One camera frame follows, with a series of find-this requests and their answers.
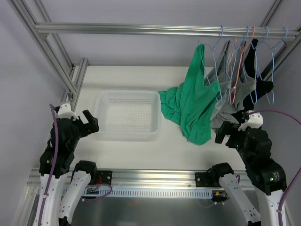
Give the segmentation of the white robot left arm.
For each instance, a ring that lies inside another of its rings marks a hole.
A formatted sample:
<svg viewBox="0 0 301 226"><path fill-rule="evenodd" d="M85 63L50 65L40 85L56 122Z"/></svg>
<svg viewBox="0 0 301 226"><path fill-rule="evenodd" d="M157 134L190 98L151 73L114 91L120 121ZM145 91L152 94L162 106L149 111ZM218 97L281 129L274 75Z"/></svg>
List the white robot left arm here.
<svg viewBox="0 0 301 226"><path fill-rule="evenodd" d="M60 116L52 109L54 123L50 131L47 147L40 157L40 197L34 220L36 226L69 226L82 193L88 184L97 181L96 163L79 161L72 173L71 184L63 193L74 151L83 137L99 131L98 119L89 110L83 114L87 123L80 117Z"/></svg>

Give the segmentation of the light blue wire hanger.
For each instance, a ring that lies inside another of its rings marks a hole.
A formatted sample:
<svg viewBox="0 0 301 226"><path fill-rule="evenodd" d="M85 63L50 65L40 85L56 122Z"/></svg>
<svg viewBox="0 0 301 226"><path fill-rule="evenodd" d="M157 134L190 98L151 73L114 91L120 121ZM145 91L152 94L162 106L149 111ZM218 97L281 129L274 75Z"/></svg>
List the light blue wire hanger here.
<svg viewBox="0 0 301 226"><path fill-rule="evenodd" d="M213 60L214 60L214 67L213 69L215 70L215 76L216 76L216 81L218 81L218 72L217 72L217 62L216 62L216 57L215 57L215 50L216 50L216 47L217 45L219 44L220 40L222 39L223 37L223 34L224 34L224 26L221 25L221 34L219 34L219 39L218 41L213 45L213 47L211 47L211 45L209 44L204 44L204 43L201 43L200 40L198 40L198 44L202 44L203 46L207 46L209 47L211 53L212 53L212 56L213 56ZM205 64L205 60L204 60L204 57L201 57L201 62ZM204 72L205 72L205 75L206 75L206 79L207 79L207 82L209 85L211 85L211 82L210 82L210 79L208 78L208 74L207 74L207 71L205 70L205 66L203 66L203 69L204 69ZM218 99L218 97L215 97L216 99L216 103L221 105L222 104L222 101L223 101L223 97L222 97L222 91L220 90L219 91L219 95L220 95L220 99Z"/></svg>

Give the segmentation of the green tank top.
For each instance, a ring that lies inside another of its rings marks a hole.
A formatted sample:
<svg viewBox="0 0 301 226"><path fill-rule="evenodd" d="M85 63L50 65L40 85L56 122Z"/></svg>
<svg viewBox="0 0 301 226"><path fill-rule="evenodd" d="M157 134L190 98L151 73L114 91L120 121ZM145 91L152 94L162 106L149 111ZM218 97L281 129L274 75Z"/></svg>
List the green tank top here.
<svg viewBox="0 0 301 226"><path fill-rule="evenodd" d="M193 54L183 83L159 91L163 116L179 125L182 135L195 145L211 139L210 118L221 92L219 81L205 84L205 45Z"/></svg>

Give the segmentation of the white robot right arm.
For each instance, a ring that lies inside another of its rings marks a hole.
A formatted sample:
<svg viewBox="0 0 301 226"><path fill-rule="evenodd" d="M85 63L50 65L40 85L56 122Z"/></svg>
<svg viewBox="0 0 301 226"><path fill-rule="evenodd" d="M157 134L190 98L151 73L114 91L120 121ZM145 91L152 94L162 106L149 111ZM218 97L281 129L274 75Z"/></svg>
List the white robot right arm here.
<svg viewBox="0 0 301 226"><path fill-rule="evenodd" d="M220 144L226 135L229 136L226 146L236 149L245 165L260 210L257 211L251 204L228 163L212 166L207 179L214 186L224 189L248 226L285 226L282 198L287 190L286 175L284 169L271 158L272 141L267 132L249 126L240 130L238 124L225 121L216 131L215 142Z"/></svg>

